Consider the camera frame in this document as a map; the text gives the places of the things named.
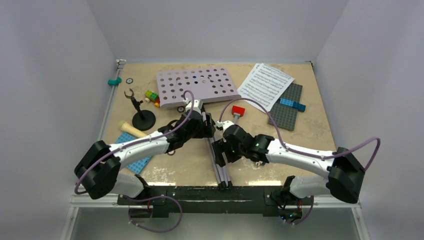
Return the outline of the black table front rail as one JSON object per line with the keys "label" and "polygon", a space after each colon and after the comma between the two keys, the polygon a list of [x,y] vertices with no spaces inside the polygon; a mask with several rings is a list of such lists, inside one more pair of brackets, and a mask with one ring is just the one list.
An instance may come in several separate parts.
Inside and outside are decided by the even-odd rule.
{"label": "black table front rail", "polygon": [[303,217],[313,203],[296,200],[282,186],[151,186],[136,201],[118,196],[135,218],[167,218],[170,214],[260,214],[264,217]]}

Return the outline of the lilac music stand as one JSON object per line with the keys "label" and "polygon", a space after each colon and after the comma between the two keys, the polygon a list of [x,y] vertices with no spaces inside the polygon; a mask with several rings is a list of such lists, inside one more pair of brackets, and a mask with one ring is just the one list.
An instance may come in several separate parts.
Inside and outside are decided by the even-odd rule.
{"label": "lilac music stand", "polygon": [[[219,103],[224,101],[240,99],[228,70],[218,67],[206,67],[196,69],[181,69],[170,71],[159,71],[157,74],[157,86],[160,91],[160,106],[162,108],[185,107],[184,91],[191,91],[196,99],[203,101],[205,110],[206,104]],[[232,186],[228,170],[226,167],[220,167],[215,163],[215,155],[212,149],[212,143],[219,137],[215,128],[212,138],[201,138],[196,143],[185,145],[187,150],[179,151],[178,156],[183,160],[199,160],[200,155],[209,154],[212,162],[216,183],[220,190]]]}

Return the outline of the dark grey building baseplate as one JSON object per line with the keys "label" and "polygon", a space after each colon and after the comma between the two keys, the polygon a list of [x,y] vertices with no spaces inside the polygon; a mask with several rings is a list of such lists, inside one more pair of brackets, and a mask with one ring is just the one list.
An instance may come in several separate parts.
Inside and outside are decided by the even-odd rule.
{"label": "dark grey building baseplate", "polygon": [[300,103],[302,90],[302,85],[291,83],[289,87],[282,93],[279,99],[274,103],[269,113],[279,128],[288,131],[294,131],[297,115],[300,111],[295,108],[280,104],[280,99],[283,98]]}

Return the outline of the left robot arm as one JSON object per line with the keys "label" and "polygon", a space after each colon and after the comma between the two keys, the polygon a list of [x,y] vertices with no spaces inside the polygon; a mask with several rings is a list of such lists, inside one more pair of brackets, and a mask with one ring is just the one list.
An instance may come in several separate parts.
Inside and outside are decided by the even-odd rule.
{"label": "left robot arm", "polygon": [[215,132],[213,124],[209,112],[187,111],[175,126],[168,124],[142,138],[110,145],[99,140],[75,167],[75,187],[83,186],[84,193],[93,200],[118,194],[142,205],[149,199],[147,182],[137,174],[127,175],[121,170],[146,157],[170,154],[190,139],[210,138]]}

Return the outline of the grey girder red brick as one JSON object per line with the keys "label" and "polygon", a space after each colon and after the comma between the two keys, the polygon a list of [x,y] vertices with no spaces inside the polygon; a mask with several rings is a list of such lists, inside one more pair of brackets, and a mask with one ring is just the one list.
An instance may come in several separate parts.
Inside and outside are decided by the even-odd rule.
{"label": "grey girder red brick", "polygon": [[246,109],[241,106],[233,105],[231,108],[231,114],[233,116],[233,123],[237,124],[239,119],[244,116]]}

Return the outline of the black microphone stand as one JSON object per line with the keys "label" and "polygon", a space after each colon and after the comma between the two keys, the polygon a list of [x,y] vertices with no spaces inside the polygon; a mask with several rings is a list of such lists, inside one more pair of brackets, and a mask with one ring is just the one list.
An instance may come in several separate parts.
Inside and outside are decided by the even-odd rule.
{"label": "black microphone stand", "polygon": [[155,123],[156,123],[156,116],[155,114],[146,109],[141,109],[141,104],[143,101],[137,101],[135,98],[134,91],[130,88],[129,91],[131,92],[130,95],[127,95],[126,91],[124,91],[124,95],[127,99],[130,99],[133,107],[136,110],[136,113],[132,117],[132,126],[140,131],[147,131],[151,129]]}

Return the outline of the light blue building baseplate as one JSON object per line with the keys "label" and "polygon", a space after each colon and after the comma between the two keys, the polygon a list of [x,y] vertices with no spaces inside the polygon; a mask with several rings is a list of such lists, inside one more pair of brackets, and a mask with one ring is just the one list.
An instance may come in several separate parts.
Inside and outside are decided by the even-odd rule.
{"label": "light blue building baseplate", "polygon": [[[125,144],[127,142],[131,142],[136,140],[137,138],[134,137],[133,135],[130,135],[129,133],[123,132],[118,139],[116,140],[115,144]],[[126,163],[128,163],[126,165],[126,167],[133,171],[135,174],[139,175],[143,169],[148,165],[149,161],[152,159],[152,156],[145,156],[145,155],[141,155],[142,157],[144,157],[143,159],[140,158],[139,154],[134,155],[133,153],[131,154],[129,160],[126,161]]]}

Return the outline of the cream toy microphone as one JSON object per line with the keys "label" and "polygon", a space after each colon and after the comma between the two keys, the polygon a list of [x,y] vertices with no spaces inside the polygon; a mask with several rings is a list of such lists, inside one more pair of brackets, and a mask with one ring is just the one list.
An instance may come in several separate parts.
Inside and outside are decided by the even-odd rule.
{"label": "cream toy microphone", "polygon": [[132,126],[131,124],[129,124],[126,121],[120,121],[118,123],[118,128],[125,133],[128,133],[136,138],[143,138],[146,137],[147,134],[142,132],[141,130],[135,128],[134,126]]}

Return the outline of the sheet music page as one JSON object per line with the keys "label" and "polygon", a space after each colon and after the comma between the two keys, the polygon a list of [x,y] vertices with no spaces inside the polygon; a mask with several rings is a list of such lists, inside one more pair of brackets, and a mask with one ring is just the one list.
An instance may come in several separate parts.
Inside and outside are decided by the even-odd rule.
{"label": "sheet music page", "polygon": [[257,63],[237,89],[242,98],[259,103],[262,112],[269,112],[279,97],[295,80],[287,73],[265,63]]}

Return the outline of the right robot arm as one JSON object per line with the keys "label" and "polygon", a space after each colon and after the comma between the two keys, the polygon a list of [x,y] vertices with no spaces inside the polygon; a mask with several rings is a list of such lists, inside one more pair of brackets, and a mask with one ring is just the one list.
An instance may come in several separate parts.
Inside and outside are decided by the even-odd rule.
{"label": "right robot arm", "polygon": [[241,158],[252,162],[283,164],[311,172],[308,177],[287,177],[280,196],[288,204],[311,196],[331,195],[348,204],[359,200],[365,168],[351,151],[314,150],[292,144],[283,145],[270,135],[252,136],[239,125],[230,125],[222,138],[211,144],[215,162],[224,167]]}

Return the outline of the blue bricks on grey plate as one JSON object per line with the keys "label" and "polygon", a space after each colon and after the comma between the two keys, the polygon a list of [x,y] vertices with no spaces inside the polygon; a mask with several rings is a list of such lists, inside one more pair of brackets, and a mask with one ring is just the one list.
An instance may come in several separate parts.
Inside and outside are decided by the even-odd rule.
{"label": "blue bricks on grey plate", "polygon": [[304,112],[306,110],[305,105],[300,104],[299,102],[296,102],[296,101],[293,101],[293,100],[286,99],[286,98],[281,98],[279,103],[284,105],[284,106],[288,106],[288,107],[297,109],[299,112]]}

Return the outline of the colourful toy brick car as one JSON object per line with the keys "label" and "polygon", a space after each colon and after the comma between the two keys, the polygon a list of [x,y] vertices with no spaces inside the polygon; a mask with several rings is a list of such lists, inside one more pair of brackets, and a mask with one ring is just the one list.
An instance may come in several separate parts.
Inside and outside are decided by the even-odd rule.
{"label": "colourful toy brick car", "polygon": [[147,103],[153,103],[154,106],[157,107],[157,108],[160,108],[161,107],[161,105],[160,105],[160,97],[159,97],[159,95],[157,93],[155,93],[153,91],[147,90],[144,93],[144,100]]}

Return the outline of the teal brick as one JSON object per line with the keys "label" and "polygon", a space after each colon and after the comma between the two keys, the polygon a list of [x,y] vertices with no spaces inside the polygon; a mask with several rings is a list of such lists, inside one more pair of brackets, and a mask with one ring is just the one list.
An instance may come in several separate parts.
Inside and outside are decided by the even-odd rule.
{"label": "teal brick", "polygon": [[122,82],[122,78],[118,76],[115,79],[109,79],[107,81],[107,84],[109,86],[118,86],[121,82]]}

